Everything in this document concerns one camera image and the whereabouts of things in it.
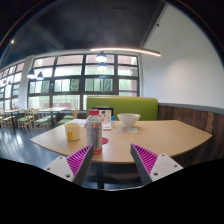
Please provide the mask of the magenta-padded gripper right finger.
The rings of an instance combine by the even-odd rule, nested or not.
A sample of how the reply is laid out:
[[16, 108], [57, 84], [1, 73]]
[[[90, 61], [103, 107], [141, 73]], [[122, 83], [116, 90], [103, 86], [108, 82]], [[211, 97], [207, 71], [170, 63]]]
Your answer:
[[135, 161], [143, 185], [182, 169], [182, 166], [167, 154], [155, 154], [136, 144], [131, 145], [130, 153]]

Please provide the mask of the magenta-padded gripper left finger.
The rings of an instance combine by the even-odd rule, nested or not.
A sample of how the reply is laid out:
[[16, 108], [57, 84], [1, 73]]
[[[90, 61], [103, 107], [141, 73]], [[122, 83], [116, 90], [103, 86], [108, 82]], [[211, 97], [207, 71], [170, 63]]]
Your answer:
[[57, 157], [45, 171], [81, 186], [93, 155], [93, 146], [88, 145], [67, 157]]

